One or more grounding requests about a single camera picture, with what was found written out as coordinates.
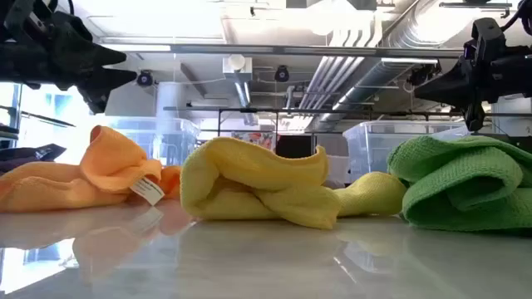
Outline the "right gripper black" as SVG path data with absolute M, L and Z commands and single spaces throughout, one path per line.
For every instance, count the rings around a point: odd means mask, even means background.
M 505 35 L 495 19 L 483 17 L 475 20 L 471 39 L 464 44 L 464 61 L 458 61 L 445 74 L 433 76 L 416 87 L 415 97 L 466 107 L 468 131 L 480 130 L 485 118 L 482 102 L 493 99 L 489 96 L 492 81 L 490 64 L 502 55 L 505 42 Z

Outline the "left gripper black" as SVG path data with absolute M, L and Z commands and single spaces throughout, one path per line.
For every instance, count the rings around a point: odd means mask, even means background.
M 108 90 L 137 77 L 108 69 L 126 54 L 95 44 L 82 20 L 58 12 L 57 1 L 1 0 L 1 80 L 38 89 L 75 86 L 94 113 L 105 111 Z

